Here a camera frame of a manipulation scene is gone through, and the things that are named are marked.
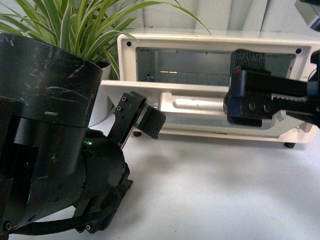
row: toaster oven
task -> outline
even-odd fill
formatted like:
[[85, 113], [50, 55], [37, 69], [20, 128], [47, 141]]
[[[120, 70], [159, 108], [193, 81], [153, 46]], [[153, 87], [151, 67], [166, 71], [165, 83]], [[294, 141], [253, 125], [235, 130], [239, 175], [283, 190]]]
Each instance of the toaster oven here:
[[265, 53], [265, 68], [278, 77], [308, 81], [320, 42], [312, 36], [279, 32], [141, 29], [117, 39], [120, 81], [102, 85], [116, 104], [123, 92], [136, 91], [163, 111], [161, 133], [308, 143], [317, 127], [280, 111], [262, 127], [232, 125], [224, 111], [231, 54], [237, 49]]

